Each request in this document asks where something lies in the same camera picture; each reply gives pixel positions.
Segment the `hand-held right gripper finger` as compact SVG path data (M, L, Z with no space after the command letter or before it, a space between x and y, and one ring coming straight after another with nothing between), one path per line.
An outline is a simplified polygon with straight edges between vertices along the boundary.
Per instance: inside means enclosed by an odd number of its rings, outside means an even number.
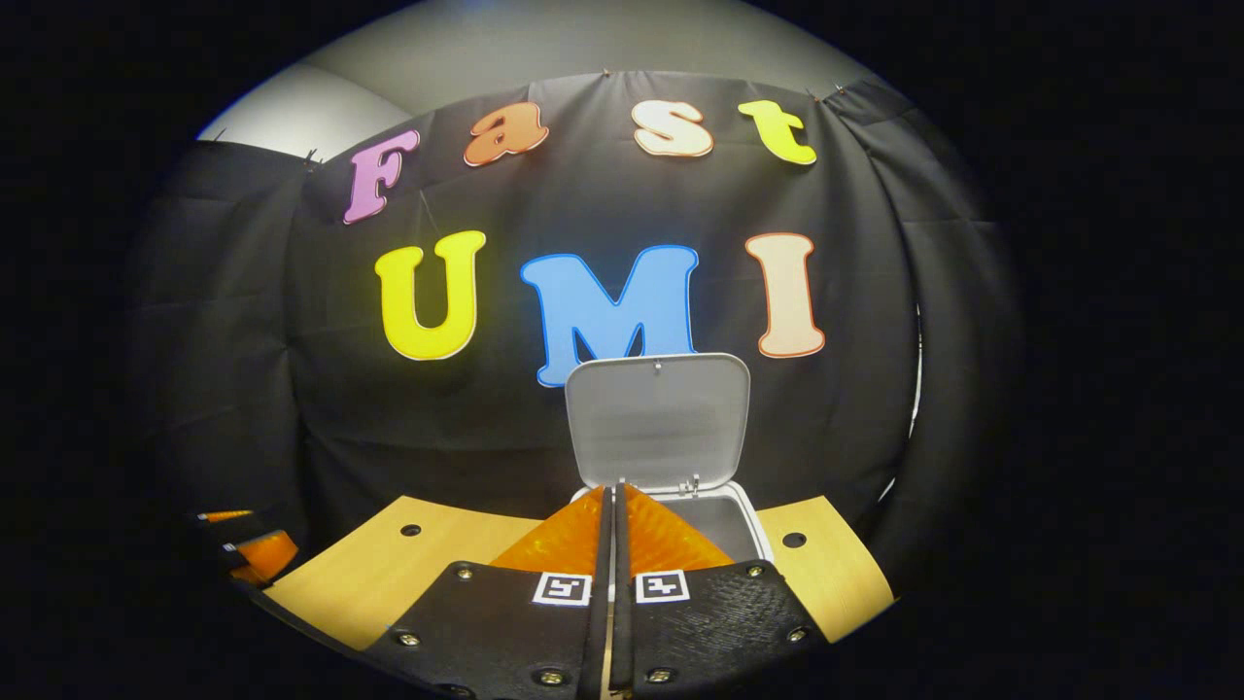
M631 699L822 699L829 643L765 560L731 561L616 487L615 688Z
M597 699L605 690L613 496L597 513L595 571L453 561L364 648L373 666L453 699Z

